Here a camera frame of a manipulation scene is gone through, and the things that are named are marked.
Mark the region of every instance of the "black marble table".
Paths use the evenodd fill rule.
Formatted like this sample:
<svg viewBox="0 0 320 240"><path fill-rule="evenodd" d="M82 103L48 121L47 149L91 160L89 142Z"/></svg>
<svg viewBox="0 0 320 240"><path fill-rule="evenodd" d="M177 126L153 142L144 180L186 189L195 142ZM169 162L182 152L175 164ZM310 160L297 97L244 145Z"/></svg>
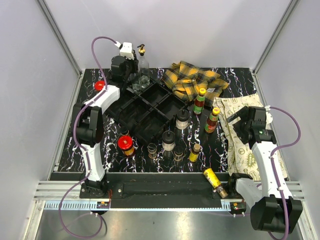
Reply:
<svg viewBox="0 0 320 240"><path fill-rule="evenodd" d="M221 78L229 83L229 87L221 94L222 98L237 98L256 93L249 68L204 68L221 74ZM160 82L164 68L150 69L151 78L156 82ZM77 103L83 103L97 92L94 88L96 81L101 80L102 75L98 69L86 69L77 97ZM228 171L228 141L225 133L222 131L220 123L212 134L206 134L204 131L205 122L210 114L210 109L204 109L203 113L198 117L191 114L189 126L183 131L171 130L176 133L176 144L182 146L184 157L182 161L173 160L171 152L163 151L162 141L159 139L157 147L157 158L150 159L148 157L147 146L142 145L133 136L135 156L127 158L117 147L117 140L120 132L120 125L108 115L103 115L104 120L104 136L101 141L101 158L103 167L107 172L131 172L131 173L149 173L149 172L200 172L203 167L211 167L215 172ZM188 160L192 146L198 143L202 146L198 160L191 163ZM85 164L83 156L79 148L77 148L70 128L64 143L58 172L84 172Z"/></svg>

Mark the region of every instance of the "reflective floor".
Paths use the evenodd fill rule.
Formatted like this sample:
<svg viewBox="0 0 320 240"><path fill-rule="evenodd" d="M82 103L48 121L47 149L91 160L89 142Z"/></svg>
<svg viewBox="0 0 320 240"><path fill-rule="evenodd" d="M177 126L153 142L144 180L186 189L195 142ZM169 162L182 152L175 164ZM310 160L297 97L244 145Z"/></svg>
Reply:
<svg viewBox="0 0 320 240"><path fill-rule="evenodd" d="M99 228L100 221L91 215L74 221L84 213L63 211L62 217L66 225L71 223L70 231L89 236ZM105 223L94 238L97 240L271 240L267 232L252 229L249 216L233 218L226 212L109 211L102 216ZM58 211L45 210L36 239L77 238L62 230ZM296 226L288 240L302 239L299 226Z"/></svg>

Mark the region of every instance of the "plaid cloth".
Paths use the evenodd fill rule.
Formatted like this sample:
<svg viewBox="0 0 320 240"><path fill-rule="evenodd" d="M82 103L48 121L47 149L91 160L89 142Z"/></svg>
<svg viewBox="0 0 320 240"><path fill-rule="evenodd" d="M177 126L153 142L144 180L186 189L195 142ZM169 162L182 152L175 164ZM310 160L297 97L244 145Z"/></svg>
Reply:
<svg viewBox="0 0 320 240"><path fill-rule="evenodd" d="M185 61L172 64L162 77L164 84L180 99L193 101L201 88L206 89L206 106L212 107L215 97L219 97L228 83L220 79L220 74L211 70L201 70Z"/></svg>

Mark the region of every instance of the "black tray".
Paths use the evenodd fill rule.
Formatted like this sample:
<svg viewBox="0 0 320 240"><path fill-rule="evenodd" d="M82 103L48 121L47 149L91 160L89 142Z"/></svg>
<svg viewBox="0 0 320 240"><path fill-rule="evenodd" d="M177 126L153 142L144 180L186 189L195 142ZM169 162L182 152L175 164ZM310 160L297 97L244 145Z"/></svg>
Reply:
<svg viewBox="0 0 320 240"><path fill-rule="evenodd" d="M151 79L150 85L139 95L126 89L107 110L114 120L129 130L144 145L161 137L187 103L171 90Z"/></svg>

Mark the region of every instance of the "wall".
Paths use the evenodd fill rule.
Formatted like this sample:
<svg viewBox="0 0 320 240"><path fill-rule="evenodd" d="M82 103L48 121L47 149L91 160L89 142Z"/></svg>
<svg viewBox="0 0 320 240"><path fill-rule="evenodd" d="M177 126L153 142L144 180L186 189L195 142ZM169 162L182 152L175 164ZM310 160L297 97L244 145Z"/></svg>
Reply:
<svg viewBox="0 0 320 240"><path fill-rule="evenodd" d="M300 181L317 235L320 236L319 185L319 66L320 1L302 0L288 20L258 72L266 101L293 114L302 136L284 149L292 180ZM280 144L293 142L297 130L291 120L272 111Z"/></svg>
<svg viewBox="0 0 320 240"><path fill-rule="evenodd" d="M180 60L200 67L251 67L290 0L46 0L80 68L96 68L91 41L146 45L150 67ZM119 51L99 40L101 64Z"/></svg>
<svg viewBox="0 0 320 240"><path fill-rule="evenodd" d="M35 0L0 1L0 33L0 235L17 240L77 77Z"/></svg>

